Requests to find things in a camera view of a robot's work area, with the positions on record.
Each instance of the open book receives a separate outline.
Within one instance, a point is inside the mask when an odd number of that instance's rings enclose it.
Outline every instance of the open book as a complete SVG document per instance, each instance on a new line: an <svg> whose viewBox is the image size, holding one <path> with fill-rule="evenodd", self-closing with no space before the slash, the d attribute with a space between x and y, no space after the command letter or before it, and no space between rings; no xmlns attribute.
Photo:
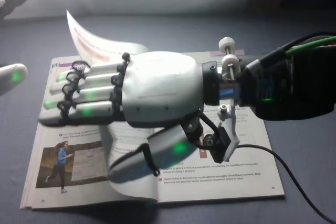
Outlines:
<svg viewBox="0 0 336 224"><path fill-rule="evenodd" d="M72 28L76 28L77 32L84 30L72 17L70 21L74 22ZM99 43L99 37L85 32L89 37L93 36L96 44ZM80 56L52 60L45 95L58 74L70 69L73 61L87 60L92 52L105 55L110 60L114 57L103 46L93 47L93 42L89 41L89 37L83 36L83 33L79 36L88 44L83 47L82 44L75 43ZM133 57L136 57L137 47L141 50L145 48L136 45ZM198 62L220 62L223 56L218 52L194 52L186 55ZM204 112L216 121L216 111L216 107L206 106ZM240 142L270 149L263 120L257 118L250 108L236 108L236 114L236 132ZM212 133L207 125L203 124L203 128L204 135ZM230 162L221 164L214 163L208 151L196 150L179 164L161 170L158 177L149 175L123 184L110 182L107 167L123 154L146 142L146 138L156 131L157 129L134 129L125 122L109 126L61 128L38 124L20 207L52 208L122 200L172 202L284 194L273 156L249 148L237 149ZM64 169L57 166L60 149L68 156Z"/></svg>

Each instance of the printed photograph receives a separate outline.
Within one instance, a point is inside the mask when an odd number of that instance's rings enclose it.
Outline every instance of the printed photograph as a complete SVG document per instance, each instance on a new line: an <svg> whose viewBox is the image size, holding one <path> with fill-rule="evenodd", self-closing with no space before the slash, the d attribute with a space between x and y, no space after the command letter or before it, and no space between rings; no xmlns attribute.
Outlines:
<svg viewBox="0 0 336 224"><path fill-rule="evenodd" d="M69 141L43 149L36 188L92 184L108 180L101 141L70 145Z"/></svg>

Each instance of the table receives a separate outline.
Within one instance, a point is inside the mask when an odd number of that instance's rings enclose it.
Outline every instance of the table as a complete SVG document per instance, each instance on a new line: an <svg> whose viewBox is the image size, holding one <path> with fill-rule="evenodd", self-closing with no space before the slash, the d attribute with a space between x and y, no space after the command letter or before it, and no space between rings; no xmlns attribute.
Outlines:
<svg viewBox="0 0 336 224"><path fill-rule="evenodd" d="M335 30L335 13L234 14L215 17L83 17L94 34L151 50L217 51L235 39L245 54L262 54L304 34ZM64 17L0 25L0 62L21 62L28 78L0 97L0 223L326 223L279 164L286 199L255 199L144 207L103 204L49 211L19 210L37 118L52 58L76 55ZM304 121L265 122L269 139L311 200L336 219L336 113Z"/></svg>

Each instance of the woman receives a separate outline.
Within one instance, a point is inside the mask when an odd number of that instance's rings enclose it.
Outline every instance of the woman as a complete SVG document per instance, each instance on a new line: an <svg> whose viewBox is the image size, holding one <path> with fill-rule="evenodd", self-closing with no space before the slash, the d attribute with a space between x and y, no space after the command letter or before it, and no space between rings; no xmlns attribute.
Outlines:
<svg viewBox="0 0 336 224"><path fill-rule="evenodd" d="M59 176L61 177L61 194L67 192L67 190L64 189L65 163L66 159L72 156L72 154L67 155L68 146L69 146L68 141L64 141L55 146L55 152L57 153L57 160L54 167L52 168L51 176L47 176L46 178L46 183L48 183L50 179L55 178L57 173L59 173Z"/></svg>

